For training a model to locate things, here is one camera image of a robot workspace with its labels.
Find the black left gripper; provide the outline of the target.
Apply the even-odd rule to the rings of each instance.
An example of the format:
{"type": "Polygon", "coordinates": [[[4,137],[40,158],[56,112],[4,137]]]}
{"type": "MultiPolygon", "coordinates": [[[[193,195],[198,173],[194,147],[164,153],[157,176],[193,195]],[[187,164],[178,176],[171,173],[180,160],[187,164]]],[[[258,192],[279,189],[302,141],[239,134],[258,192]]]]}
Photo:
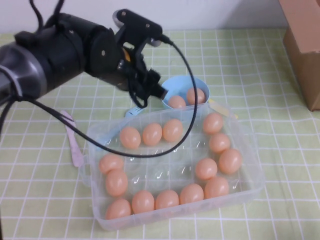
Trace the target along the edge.
{"type": "Polygon", "coordinates": [[[148,106],[148,98],[142,85],[137,81],[147,73],[147,92],[150,96],[164,99],[167,90],[159,84],[161,76],[147,66],[143,55],[134,48],[123,46],[116,41],[113,30],[102,25],[95,26],[85,47],[85,72],[121,91],[128,91],[138,108],[148,106]]]}

